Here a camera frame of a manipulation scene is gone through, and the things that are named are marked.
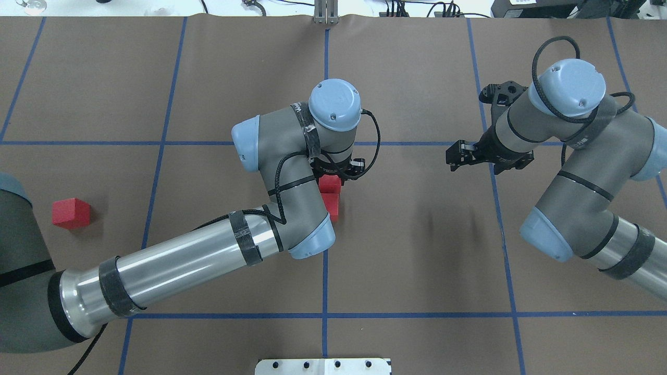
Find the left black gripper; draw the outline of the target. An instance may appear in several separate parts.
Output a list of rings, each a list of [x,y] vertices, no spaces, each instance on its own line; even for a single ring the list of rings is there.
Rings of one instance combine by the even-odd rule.
[[[310,167],[317,180],[323,176],[338,176],[340,180],[357,180],[365,173],[365,159],[348,156],[336,162],[331,154],[321,154],[310,161]]]

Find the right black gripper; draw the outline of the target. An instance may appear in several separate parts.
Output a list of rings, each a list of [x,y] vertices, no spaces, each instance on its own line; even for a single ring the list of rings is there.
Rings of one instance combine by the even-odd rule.
[[[460,166],[478,163],[493,164],[493,174],[498,175],[508,169],[524,169],[534,161],[534,152],[515,152],[500,142],[493,125],[480,138],[479,142],[458,140],[445,152],[446,164],[450,171],[457,171]]]

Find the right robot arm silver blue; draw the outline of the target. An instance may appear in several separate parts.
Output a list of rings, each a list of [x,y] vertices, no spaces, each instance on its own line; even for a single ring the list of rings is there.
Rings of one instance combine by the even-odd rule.
[[[452,171],[493,164],[494,173],[522,169],[550,138],[572,148],[520,228],[520,235],[560,262],[576,256],[599,273],[634,283],[665,299],[665,240],[609,210],[629,180],[655,178],[665,168],[665,128],[650,117],[620,111],[596,67],[582,59],[555,62],[523,87],[490,85],[493,125],[479,141],[446,151]]]

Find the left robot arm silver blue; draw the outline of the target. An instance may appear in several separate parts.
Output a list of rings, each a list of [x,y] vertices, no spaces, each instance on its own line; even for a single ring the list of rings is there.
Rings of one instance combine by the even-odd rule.
[[[73,346],[117,318],[283,250],[304,259],[331,248],[336,236],[317,180],[367,172],[362,159],[352,158],[363,114],[357,88],[326,79],[306,102],[235,125],[239,159],[246,171],[260,173],[267,204],[86,271],[56,270],[23,186],[2,173],[2,352]]]

